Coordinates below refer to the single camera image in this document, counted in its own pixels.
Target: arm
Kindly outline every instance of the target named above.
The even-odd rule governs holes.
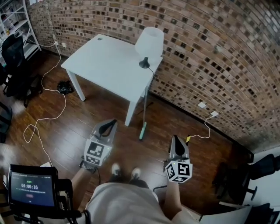
[[[165,202],[163,205],[163,213],[172,220],[172,218],[182,210],[179,184],[175,182],[168,182],[165,195]]]
[[[78,210],[91,179],[91,172],[81,168],[71,180],[73,186],[73,209]]]

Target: lamp shade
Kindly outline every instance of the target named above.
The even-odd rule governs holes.
[[[164,33],[155,27],[146,27],[135,44],[142,57],[159,57],[163,51]]]

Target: wall outlet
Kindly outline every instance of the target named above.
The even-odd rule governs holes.
[[[198,104],[198,106],[199,106],[199,107],[201,107],[201,108],[204,108],[204,107],[206,107],[206,104],[205,104],[205,103],[200,102],[200,103]]]
[[[217,115],[219,115],[219,113],[217,111],[213,111],[212,113],[210,113],[212,115],[212,117],[216,117]]]

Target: person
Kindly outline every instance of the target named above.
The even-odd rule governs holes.
[[[73,209],[78,210],[87,185],[95,171],[87,162],[82,161],[80,170],[73,177]],[[168,182],[163,209],[158,198],[147,183],[140,179],[141,170],[134,168],[131,179],[125,183],[120,166],[114,163],[112,176],[99,185],[86,205],[92,224],[197,224],[190,213],[182,211],[179,185]],[[44,224],[67,223],[67,220],[39,218]],[[83,215],[78,224],[85,224]]]

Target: table leg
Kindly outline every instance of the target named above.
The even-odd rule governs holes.
[[[82,89],[78,83],[78,80],[76,78],[76,75],[73,72],[70,72],[69,70],[66,70],[66,72],[68,73],[69,78],[71,79],[71,82],[73,84],[73,86],[75,87],[75,90],[77,91],[80,99],[82,101],[84,101],[86,98],[84,97],[84,94],[82,92]]]
[[[130,102],[129,108],[128,108],[128,111],[127,111],[127,115],[126,115],[126,122],[124,123],[125,126],[128,126],[130,124],[130,120],[132,118],[132,115],[134,113],[135,108],[136,108],[136,103],[135,102]]]

